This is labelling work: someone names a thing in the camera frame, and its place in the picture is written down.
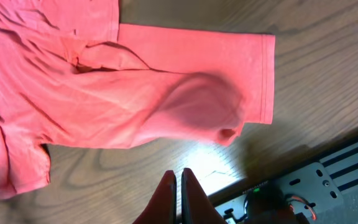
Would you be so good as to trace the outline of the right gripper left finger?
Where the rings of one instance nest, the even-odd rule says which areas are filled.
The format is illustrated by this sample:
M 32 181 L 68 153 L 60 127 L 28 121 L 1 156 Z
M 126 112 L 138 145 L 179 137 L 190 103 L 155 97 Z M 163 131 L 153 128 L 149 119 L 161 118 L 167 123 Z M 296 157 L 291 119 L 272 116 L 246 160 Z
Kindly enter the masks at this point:
M 133 224 L 176 224 L 177 178 L 167 170 L 143 212 Z

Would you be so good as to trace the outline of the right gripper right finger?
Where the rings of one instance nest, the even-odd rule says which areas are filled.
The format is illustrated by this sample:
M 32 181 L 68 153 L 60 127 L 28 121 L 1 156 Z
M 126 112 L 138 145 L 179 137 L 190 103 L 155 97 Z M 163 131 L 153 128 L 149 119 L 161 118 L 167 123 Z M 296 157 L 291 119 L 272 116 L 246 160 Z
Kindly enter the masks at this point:
M 181 217 L 184 224 L 226 224 L 190 168 L 181 175 Z

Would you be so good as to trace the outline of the red soccer t-shirt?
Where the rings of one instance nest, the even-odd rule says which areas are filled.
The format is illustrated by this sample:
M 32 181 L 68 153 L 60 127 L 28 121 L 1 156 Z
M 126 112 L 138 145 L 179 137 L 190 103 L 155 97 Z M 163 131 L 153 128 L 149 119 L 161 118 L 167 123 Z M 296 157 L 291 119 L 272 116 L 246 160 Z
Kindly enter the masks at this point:
M 45 144 L 229 145 L 273 118 L 275 37 L 123 24 L 117 1 L 0 1 L 0 200 L 45 187 Z

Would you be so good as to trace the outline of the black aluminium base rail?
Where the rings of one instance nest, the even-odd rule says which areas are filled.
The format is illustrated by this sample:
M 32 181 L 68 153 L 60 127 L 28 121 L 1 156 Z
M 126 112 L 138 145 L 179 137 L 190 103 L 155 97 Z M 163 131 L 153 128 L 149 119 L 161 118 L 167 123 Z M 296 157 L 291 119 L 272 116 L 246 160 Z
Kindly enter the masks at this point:
M 343 204 L 343 196 L 358 189 L 358 135 L 339 141 L 306 162 L 251 187 L 236 184 L 215 209 L 228 223 L 246 223 L 249 195 L 266 193 L 287 203 L 295 215 L 314 218 Z

